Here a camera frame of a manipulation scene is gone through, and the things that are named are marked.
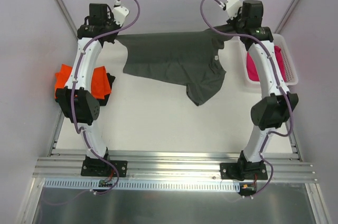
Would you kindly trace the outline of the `dark grey t shirt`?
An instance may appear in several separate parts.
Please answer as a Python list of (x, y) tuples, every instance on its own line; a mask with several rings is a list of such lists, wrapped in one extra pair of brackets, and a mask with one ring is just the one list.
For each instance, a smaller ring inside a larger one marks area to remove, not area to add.
[(200, 106), (220, 91), (226, 76), (219, 51), (231, 39), (224, 35), (231, 28), (216, 29), (118, 36), (127, 49), (123, 72), (185, 86), (188, 98)]

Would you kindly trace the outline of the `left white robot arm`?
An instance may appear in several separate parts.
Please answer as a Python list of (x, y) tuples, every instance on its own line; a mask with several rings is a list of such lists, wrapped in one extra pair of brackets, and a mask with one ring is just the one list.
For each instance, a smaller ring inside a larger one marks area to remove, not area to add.
[(110, 93), (93, 93), (94, 74), (98, 72), (103, 88), (111, 91), (112, 76), (105, 68), (96, 68), (96, 62), (106, 42), (114, 43), (129, 10), (117, 0), (113, 7), (91, 3), (89, 14), (77, 29), (77, 54), (72, 67), (58, 73), (55, 99), (66, 118), (73, 123), (86, 147), (82, 168), (98, 175), (110, 172), (108, 148), (99, 136), (97, 119), (100, 107), (107, 103)]

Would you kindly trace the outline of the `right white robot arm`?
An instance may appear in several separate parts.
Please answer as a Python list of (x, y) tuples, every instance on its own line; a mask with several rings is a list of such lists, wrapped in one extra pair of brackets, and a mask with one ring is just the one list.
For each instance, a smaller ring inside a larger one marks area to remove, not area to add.
[(270, 28), (261, 25), (264, 14), (262, 2), (227, 0), (225, 8), (229, 15), (228, 24), (239, 35), (255, 64), (261, 101), (250, 111), (254, 127), (248, 144), (235, 163), (221, 163), (220, 173), (223, 179), (266, 180), (267, 162), (263, 153), (276, 130), (283, 123), (293, 120), (292, 112), (299, 98), (297, 94), (290, 93), (278, 67)]

